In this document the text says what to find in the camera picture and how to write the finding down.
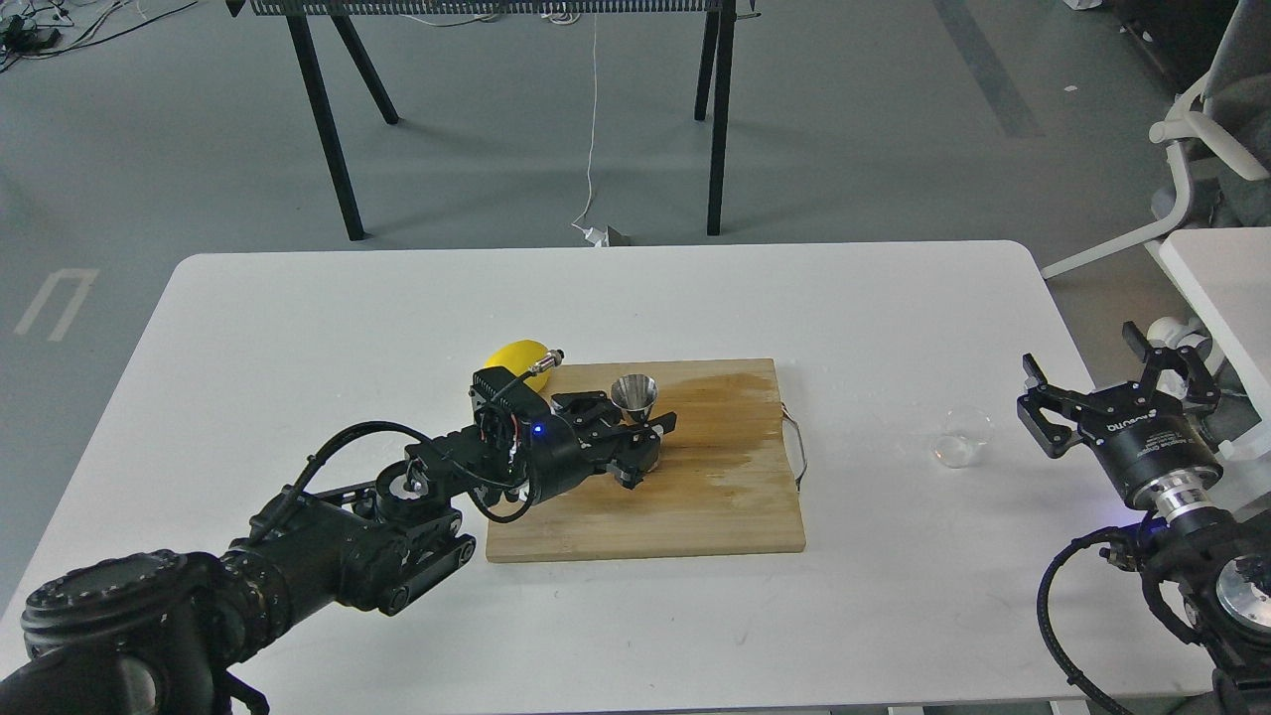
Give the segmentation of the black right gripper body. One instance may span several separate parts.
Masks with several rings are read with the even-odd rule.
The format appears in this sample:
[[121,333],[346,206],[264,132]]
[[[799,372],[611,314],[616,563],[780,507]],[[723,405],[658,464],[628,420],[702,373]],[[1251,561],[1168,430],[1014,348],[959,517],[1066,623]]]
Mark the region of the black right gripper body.
[[1199,478],[1204,489],[1221,478],[1218,457],[1188,422],[1179,398],[1144,384],[1091,394],[1083,406],[1083,443],[1130,508],[1153,505],[1153,485],[1169,475]]

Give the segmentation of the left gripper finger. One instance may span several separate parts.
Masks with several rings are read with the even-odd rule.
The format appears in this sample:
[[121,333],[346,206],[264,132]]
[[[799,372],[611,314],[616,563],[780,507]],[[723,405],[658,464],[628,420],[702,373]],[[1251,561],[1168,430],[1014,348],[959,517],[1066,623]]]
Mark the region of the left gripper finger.
[[609,424],[604,418],[581,427],[583,457],[592,476],[609,474],[622,488],[634,490],[661,458],[663,436],[672,433],[677,413],[649,418],[643,424]]
[[624,413],[613,403],[608,392],[555,392],[550,395],[549,406],[557,417],[564,418],[572,425],[586,425],[601,422],[605,425],[622,425]]

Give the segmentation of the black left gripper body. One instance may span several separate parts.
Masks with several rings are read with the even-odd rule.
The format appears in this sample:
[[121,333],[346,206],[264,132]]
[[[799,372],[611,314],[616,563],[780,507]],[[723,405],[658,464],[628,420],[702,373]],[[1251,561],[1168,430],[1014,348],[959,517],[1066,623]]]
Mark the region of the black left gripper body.
[[581,427],[554,415],[513,372],[494,366],[474,372],[472,406],[478,452],[472,472],[500,491],[527,489],[531,505],[554,499],[592,476]]

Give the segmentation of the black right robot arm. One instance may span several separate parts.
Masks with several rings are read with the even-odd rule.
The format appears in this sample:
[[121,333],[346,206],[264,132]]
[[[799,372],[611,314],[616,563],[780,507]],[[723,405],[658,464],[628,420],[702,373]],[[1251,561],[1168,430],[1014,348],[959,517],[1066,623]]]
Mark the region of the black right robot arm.
[[1043,644],[1066,683],[1099,707],[1126,707],[1063,650],[1052,625],[1052,583],[1083,549],[1134,573],[1150,613],[1213,660],[1213,697],[1221,714],[1268,711],[1268,516],[1235,519],[1213,502],[1224,470],[1202,434],[1221,390],[1193,345],[1152,345],[1135,323],[1122,337],[1143,366],[1139,378],[1075,392],[1022,358],[1026,389],[1017,415],[1050,458],[1084,444],[1111,486],[1141,519],[1071,538],[1040,580],[1036,616]]

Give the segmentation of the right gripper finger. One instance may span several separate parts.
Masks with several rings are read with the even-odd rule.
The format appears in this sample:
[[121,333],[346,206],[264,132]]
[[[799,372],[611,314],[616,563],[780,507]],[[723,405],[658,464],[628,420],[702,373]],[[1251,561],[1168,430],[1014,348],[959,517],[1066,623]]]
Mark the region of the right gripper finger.
[[1185,413],[1211,413],[1221,399],[1220,389],[1213,380],[1213,373],[1204,366],[1190,345],[1172,349],[1168,345],[1152,345],[1139,326],[1132,321],[1124,323],[1122,339],[1131,353],[1143,364],[1140,378],[1130,381],[1134,401],[1146,404],[1158,392],[1163,372],[1174,372],[1185,385],[1185,398],[1179,398]]
[[1107,439],[1089,433],[1085,427],[1107,417],[1108,399],[1099,392],[1083,394],[1052,386],[1032,354],[1024,354],[1022,364],[1027,376],[1026,392],[1017,399],[1017,415],[1043,453],[1060,458],[1074,444],[1085,444],[1103,458]]

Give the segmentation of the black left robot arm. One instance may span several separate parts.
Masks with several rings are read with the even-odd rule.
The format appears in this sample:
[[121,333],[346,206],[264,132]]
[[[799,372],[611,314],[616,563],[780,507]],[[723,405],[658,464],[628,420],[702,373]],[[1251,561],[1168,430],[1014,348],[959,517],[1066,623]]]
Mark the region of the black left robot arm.
[[231,673],[328,605],[400,613],[465,566],[459,495],[491,523],[610,474],[634,489],[658,465],[672,411],[637,373],[610,392],[541,398],[562,363],[474,372],[472,425],[425,436],[344,427],[221,556],[156,549],[47,580],[20,616],[28,662],[3,679],[5,714],[228,714],[267,697]]

